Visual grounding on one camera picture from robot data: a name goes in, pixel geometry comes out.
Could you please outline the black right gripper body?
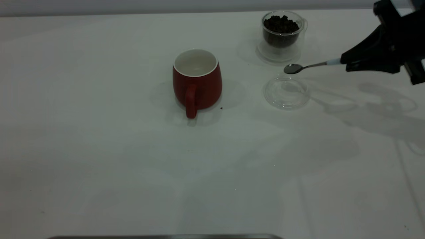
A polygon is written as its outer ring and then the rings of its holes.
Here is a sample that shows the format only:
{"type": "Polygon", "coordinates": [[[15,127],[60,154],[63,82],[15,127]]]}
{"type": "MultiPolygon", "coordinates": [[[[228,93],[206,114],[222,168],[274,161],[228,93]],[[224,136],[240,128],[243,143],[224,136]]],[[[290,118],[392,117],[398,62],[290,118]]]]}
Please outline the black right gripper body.
{"type": "Polygon", "coordinates": [[[374,3],[374,14],[380,21],[379,46],[399,62],[424,59],[424,1],[411,0],[413,12],[401,16],[392,1],[374,3]]]}

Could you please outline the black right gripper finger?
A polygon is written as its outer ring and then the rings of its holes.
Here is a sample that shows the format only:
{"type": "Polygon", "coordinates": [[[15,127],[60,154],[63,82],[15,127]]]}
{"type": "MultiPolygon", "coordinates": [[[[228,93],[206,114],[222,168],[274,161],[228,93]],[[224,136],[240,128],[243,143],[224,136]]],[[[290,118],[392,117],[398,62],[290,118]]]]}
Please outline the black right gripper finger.
{"type": "Polygon", "coordinates": [[[366,39],[341,55],[342,64],[403,64],[404,59],[396,48],[401,25],[379,25],[366,39]]]}
{"type": "Polygon", "coordinates": [[[396,74],[400,72],[398,64],[379,64],[379,63],[350,63],[346,64],[346,72],[356,71],[378,71],[389,74],[396,74]]]}

